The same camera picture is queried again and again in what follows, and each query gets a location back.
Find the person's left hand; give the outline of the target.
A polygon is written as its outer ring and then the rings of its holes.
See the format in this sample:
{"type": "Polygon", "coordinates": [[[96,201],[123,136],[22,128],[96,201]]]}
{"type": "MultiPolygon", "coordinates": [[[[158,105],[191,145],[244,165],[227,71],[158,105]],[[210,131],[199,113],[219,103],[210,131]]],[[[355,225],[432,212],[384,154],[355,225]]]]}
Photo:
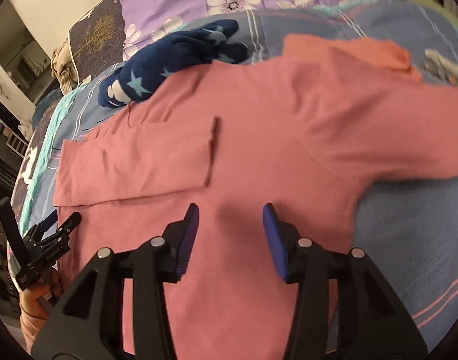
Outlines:
{"type": "Polygon", "coordinates": [[[23,314],[35,317],[37,320],[46,320],[47,308],[41,304],[51,294],[60,297],[64,293],[64,287],[58,270],[50,270],[51,279],[48,283],[37,282],[20,293],[20,307],[23,314]]]}

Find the peach fleece sleeve forearm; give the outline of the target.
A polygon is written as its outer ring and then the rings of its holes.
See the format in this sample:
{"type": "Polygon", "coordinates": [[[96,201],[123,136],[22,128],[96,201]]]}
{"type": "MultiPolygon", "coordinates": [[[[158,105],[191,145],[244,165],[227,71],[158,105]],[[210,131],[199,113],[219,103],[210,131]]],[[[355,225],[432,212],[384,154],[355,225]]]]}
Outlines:
{"type": "Polygon", "coordinates": [[[21,332],[28,352],[31,351],[33,344],[46,321],[46,312],[43,312],[42,315],[34,316],[22,311],[20,317],[21,332]]]}

